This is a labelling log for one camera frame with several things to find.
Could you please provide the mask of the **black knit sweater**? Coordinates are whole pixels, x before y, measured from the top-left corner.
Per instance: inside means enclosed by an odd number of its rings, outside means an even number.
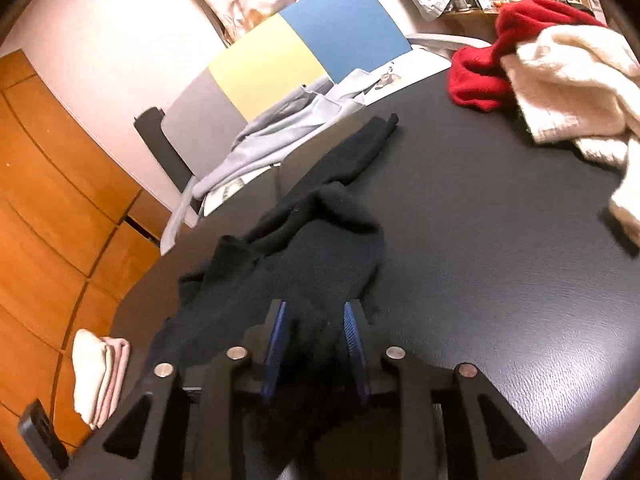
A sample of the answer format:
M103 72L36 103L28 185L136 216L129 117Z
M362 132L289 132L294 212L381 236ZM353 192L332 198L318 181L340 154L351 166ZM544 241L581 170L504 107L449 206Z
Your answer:
M396 116L370 119L326 153L250 232L219 240L213 257L180 281L180 307L154 337L146 362L180 372L208 364L288 305L288 343L273 395L247 405L266 427L269 457L313 477L314 444L362 402L343 327L384 256L382 226L349 192L385 148Z

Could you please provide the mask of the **light grey hoodie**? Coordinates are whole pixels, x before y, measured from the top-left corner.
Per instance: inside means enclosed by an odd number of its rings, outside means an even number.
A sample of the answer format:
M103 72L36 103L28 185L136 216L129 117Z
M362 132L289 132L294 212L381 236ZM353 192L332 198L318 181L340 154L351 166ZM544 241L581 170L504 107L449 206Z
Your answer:
M370 87L370 76L360 68L337 84L323 76L296 88L250 122L236 136L229 154L217 167L204 177L188 181L160 237L160 252L166 254L175 246L192 200L201 200L244 174L282 162L299 145L360 110L363 104L358 96Z

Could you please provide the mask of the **white printed cushion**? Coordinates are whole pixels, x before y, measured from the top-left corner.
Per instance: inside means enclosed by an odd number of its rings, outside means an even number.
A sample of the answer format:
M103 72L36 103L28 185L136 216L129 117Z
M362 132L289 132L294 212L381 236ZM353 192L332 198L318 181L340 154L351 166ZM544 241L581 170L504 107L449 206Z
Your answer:
M410 86L410 84L414 84L415 82L423 80L429 76L440 73L449 67L450 62L441 56L428 52L422 48L412 49L410 52L398 56L398 58L395 58L393 61L369 72L371 74L371 85L365 92L362 92L358 96L358 100L363 104L363 107L361 107L360 110L386 98L386 96L390 96L391 94ZM276 162L268 167L252 171L249 174L244 174L244 176L217 188L215 191L207 193L206 196L200 200L203 203L202 215L204 217L208 216L227 198L231 197L232 194L239 191L239 189L244 185L247 185L248 182L272 169L272 167L280 165L280 163L281 162Z

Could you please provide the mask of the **red and cream knit sweater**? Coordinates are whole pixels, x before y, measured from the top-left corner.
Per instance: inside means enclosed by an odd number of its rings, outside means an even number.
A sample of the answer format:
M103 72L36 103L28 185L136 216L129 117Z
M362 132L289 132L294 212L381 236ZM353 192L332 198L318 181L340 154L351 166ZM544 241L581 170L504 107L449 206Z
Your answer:
M489 47L454 54L448 93L481 112L517 106L537 144L573 143L623 170L608 209L639 239L639 62L624 36L555 0L505 4Z

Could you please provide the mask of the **wooden side table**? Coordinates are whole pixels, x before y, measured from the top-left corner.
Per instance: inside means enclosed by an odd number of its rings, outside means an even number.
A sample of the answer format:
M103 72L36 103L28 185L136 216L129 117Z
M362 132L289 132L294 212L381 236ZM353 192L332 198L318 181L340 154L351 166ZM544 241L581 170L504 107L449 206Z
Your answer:
M587 24L606 26L588 6L574 0L502 0L489 10L450 10L442 14L436 23L443 30L458 36L474 37L494 42L503 28L510 28L514 22L544 26L555 24Z

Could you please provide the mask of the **grey yellow blue chair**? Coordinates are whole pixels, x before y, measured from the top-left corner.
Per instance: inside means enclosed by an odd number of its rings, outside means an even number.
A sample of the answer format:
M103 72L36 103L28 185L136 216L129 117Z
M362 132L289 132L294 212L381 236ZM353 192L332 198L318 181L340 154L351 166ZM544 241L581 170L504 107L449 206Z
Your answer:
M161 110L134 122L178 190L217 167L253 119L303 84L337 84L410 50L378 0L302 0L236 40Z

